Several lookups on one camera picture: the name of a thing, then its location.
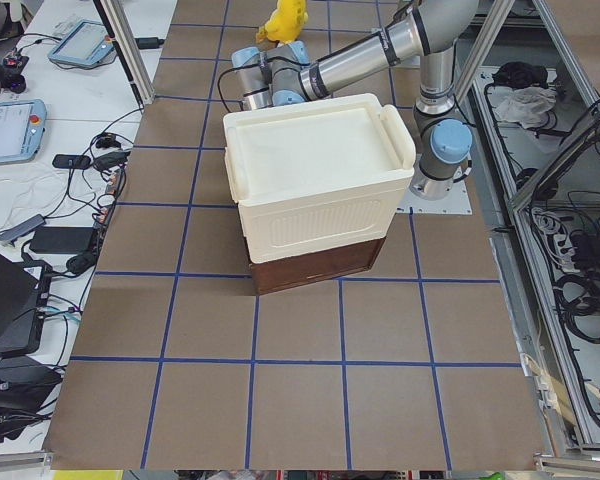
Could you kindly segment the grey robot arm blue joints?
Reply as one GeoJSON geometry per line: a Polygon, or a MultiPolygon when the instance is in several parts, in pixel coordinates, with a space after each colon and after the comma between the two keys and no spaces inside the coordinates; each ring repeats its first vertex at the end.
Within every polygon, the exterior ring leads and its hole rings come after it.
{"type": "Polygon", "coordinates": [[[391,23],[327,56],[311,61],[300,41],[262,51],[249,46],[231,56],[243,104],[249,110],[325,99],[380,71],[418,57],[419,95],[414,119],[424,147],[410,191],[441,200],[469,175],[462,165],[473,144],[458,117],[454,95],[455,44],[477,11],[475,1],[422,1],[391,23]]]}

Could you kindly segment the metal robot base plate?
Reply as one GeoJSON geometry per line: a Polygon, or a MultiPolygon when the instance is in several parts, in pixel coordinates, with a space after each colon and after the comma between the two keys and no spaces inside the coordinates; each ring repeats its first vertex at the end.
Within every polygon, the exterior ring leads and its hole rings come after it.
{"type": "Polygon", "coordinates": [[[464,180],[436,181],[426,177],[419,169],[400,200],[397,213],[471,215],[473,209],[464,180]]]}

